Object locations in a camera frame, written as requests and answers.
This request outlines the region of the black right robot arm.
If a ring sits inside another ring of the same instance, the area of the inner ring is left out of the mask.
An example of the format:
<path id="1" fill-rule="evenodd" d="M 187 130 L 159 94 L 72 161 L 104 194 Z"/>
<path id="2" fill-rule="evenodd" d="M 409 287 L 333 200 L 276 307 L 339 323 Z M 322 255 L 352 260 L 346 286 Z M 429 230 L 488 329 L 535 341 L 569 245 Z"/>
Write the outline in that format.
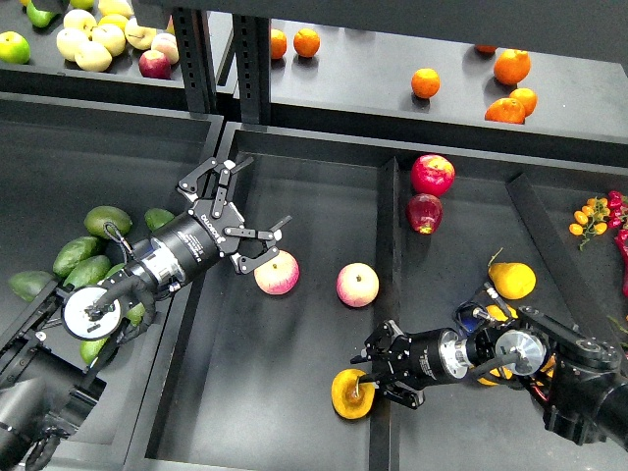
<path id="1" fill-rule="evenodd" d="M 576 445 L 627 445 L 627 378 L 613 345 L 531 306 L 511 310 L 491 285 L 461 303 L 452 320 L 453 327 L 411 334 L 387 319 L 351 361 L 372 363 L 363 382 L 411 409 L 428 387 L 484 379 L 526 391 L 546 430 Z"/>

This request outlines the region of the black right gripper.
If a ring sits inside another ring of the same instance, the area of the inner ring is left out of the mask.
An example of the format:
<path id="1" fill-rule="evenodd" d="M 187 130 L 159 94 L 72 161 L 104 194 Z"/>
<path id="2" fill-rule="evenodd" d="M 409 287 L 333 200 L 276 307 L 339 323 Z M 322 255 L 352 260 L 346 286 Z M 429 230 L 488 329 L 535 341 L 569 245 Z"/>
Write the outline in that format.
<path id="1" fill-rule="evenodd" d="M 408 366 L 404 384 L 386 383 L 374 375 L 366 375 L 365 383 L 372 384 L 384 399 L 407 408 L 418 408 L 425 402 L 422 391 L 408 386 L 438 386 L 452 384 L 466 376 L 466 360 L 459 351 L 460 337 L 450 328 L 408 334 L 394 320 L 380 323 L 364 341 L 359 354 L 351 364 Z"/>

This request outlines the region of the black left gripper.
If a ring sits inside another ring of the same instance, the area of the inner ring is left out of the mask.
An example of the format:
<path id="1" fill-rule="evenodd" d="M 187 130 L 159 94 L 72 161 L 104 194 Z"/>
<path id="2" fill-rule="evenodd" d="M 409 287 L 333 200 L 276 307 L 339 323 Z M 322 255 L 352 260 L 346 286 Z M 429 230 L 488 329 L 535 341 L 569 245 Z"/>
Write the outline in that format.
<path id="1" fill-rule="evenodd" d="M 159 268 L 182 285 L 190 283 L 225 256 L 238 274 L 249 274 L 279 255 L 278 242 L 291 221 L 286 215 L 267 230 L 242 224 L 244 218 L 233 202 L 236 174 L 254 162 L 236 163 L 209 158 L 178 182 L 177 191 L 192 207 L 151 235 Z M 215 218 L 213 209 L 223 209 Z"/>

